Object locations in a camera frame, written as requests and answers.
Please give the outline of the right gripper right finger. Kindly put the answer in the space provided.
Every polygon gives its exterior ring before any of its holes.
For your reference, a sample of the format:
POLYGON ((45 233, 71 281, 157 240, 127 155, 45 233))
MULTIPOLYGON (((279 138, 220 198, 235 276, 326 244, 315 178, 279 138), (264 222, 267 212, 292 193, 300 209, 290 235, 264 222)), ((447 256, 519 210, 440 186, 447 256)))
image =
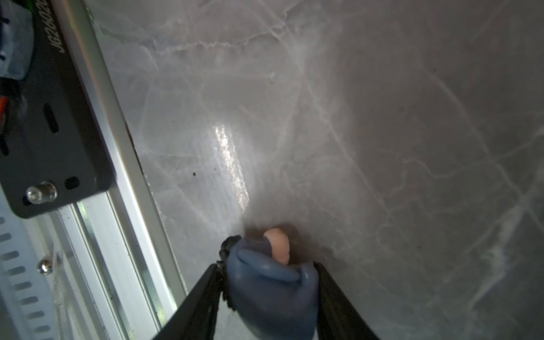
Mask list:
POLYGON ((314 267, 319 275, 318 339, 379 340, 324 265, 315 262, 314 267))

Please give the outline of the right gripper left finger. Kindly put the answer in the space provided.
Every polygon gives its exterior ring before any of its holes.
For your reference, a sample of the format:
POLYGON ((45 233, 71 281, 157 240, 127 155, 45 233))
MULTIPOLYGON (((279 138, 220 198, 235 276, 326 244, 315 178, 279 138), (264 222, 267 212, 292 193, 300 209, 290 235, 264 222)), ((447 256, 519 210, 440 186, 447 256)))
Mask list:
POLYGON ((214 339, 221 293, 222 275, 214 263, 154 340, 214 339))

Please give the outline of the small blue figure toy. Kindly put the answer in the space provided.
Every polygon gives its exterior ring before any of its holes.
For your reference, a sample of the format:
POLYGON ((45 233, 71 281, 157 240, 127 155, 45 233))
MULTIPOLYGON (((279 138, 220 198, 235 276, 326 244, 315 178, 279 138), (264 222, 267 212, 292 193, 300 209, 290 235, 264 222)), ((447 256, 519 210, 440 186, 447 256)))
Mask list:
POLYGON ((311 262, 290 264, 290 241, 279 229, 243 237, 226 259, 229 306, 257 339, 312 339, 319 275, 311 262))

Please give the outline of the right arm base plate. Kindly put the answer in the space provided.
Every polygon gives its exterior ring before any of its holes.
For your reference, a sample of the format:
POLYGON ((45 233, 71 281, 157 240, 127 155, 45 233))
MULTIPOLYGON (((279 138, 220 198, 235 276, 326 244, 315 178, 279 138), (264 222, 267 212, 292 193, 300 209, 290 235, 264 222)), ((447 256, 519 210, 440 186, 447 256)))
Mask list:
POLYGON ((33 218, 107 191, 113 167, 51 1, 1 3, 1 190, 33 218))

